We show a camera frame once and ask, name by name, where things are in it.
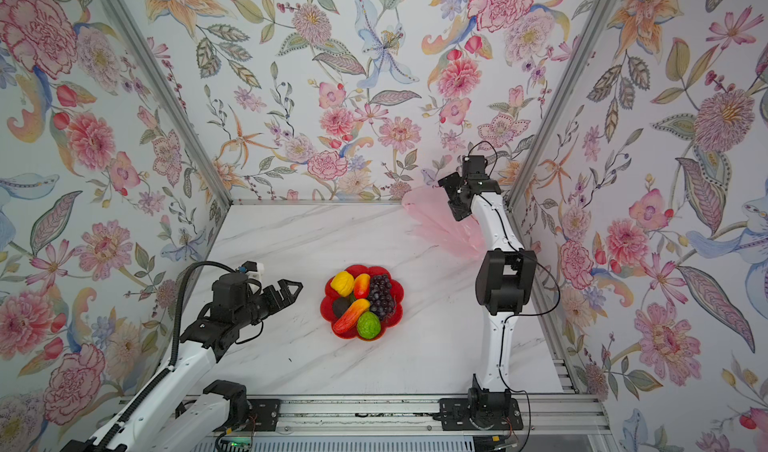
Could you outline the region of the pink plastic bag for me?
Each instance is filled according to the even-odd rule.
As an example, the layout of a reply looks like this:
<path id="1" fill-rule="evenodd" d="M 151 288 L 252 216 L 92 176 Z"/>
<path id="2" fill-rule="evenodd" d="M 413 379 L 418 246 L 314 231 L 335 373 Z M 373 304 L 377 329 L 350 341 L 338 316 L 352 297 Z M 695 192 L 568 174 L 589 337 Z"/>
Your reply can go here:
<path id="1" fill-rule="evenodd" d="M 418 226 L 414 234 L 453 256 L 480 259 L 487 251 L 477 220 L 456 221 L 442 188 L 420 187 L 407 192 L 401 205 Z"/>

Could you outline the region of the yellow lemon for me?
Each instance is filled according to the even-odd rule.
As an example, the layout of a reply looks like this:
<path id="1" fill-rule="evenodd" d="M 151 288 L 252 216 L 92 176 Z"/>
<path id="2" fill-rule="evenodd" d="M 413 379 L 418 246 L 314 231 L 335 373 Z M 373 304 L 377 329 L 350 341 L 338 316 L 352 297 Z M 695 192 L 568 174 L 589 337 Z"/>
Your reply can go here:
<path id="1" fill-rule="evenodd" d="M 330 283 L 330 287 L 340 297 L 348 297 L 353 293 L 355 277 L 346 270 L 339 272 Z"/>

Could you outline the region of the dark purple grape bunch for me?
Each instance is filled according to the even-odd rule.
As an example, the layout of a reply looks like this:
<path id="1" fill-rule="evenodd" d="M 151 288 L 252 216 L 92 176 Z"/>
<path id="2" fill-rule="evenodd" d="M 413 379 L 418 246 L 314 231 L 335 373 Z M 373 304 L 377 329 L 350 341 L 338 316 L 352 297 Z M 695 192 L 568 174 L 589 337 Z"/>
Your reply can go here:
<path id="1" fill-rule="evenodd" d="M 388 320 L 394 314 L 396 301 L 392 295 L 392 282 L 387 275 L 371 278 L 367 300 L 370 302 L 369 311 L 381 322 Z"/>

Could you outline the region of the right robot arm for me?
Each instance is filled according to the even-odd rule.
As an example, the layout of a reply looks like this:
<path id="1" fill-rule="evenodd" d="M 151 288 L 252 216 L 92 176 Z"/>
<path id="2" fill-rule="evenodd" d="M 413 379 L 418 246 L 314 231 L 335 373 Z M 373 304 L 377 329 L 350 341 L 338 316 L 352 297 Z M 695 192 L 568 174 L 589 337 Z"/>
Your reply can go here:
<path id="1" fill-rule="evenodd" d="M 481 155 L 462 159 L 461 171 L 438 181 L 446 192 L 453 218 L 474 218 L 486 246 L 475 280 L 475 297 L 486 311 L 482 371 L 472 377 L 468 390 L 469 416 L 480 414 L 508 418 L 513 391 L 507 384 L 514 327 L 529 303 L 537 269 L 536 254 L 523 248 L 514 235 L 499 184 L 486 172 Z"/>

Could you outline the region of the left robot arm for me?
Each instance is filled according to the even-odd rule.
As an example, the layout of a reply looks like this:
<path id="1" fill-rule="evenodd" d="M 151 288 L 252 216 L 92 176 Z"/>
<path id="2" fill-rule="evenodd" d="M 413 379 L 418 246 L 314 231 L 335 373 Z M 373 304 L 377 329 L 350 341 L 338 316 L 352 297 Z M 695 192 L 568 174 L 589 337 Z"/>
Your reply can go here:
<path id="1" fill-rule="evenodd" d="M 128 404 L 86 440 L 65 451 L 185 451 L 209 433 L 227 433 L 252 422 L 247 388 L 216 379 L 191 407 L 172 418 L 195 386 L 256 326 L 292 306 L 303 284 L 281 279 L 263 288 L 247 273 L 232 272 L 212 284 L 212 300 L 184 332 L 174 335 L 167 365 Z"/>

